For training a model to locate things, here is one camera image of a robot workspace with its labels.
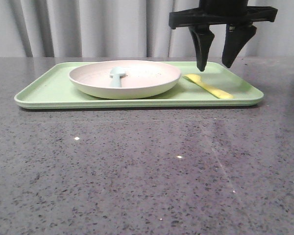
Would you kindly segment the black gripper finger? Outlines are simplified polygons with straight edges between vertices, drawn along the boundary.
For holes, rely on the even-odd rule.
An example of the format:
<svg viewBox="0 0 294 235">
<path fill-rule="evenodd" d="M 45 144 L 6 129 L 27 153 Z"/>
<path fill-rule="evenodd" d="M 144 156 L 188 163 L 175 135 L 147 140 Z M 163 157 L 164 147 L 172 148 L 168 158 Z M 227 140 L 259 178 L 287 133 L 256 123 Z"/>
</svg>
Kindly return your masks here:
<svg viewBox="0 0 294 235">
<path fill-rule="evenodd" d="M 208 25 L 194 25 L 189 27 L 196 52 L 196 65 L 200 71 L 204 71 L 209 50 L 215 35 Z"/>
<path fill-rule="evenodd" d="M 230 68 L 246 43 L 256 34 L 257 28 L 250 22 L 226 26 L 222 63 Z"/>
</svg>

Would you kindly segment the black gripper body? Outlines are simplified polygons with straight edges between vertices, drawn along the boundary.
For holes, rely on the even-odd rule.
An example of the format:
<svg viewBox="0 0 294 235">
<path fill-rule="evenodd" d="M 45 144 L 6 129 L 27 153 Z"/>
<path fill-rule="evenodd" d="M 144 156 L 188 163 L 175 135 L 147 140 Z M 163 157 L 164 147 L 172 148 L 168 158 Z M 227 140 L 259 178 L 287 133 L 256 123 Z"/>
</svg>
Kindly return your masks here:
<svg viewBox="0 0 294 235">
<path fill-rule="evenodd" d="M 274 22 L 277 9 L 271 6 L 249 6 L 246 0 L 201 0 L 192 9 L 171 12 L 169 26 L 243 25 L 254 22 Z"/>
</svg>

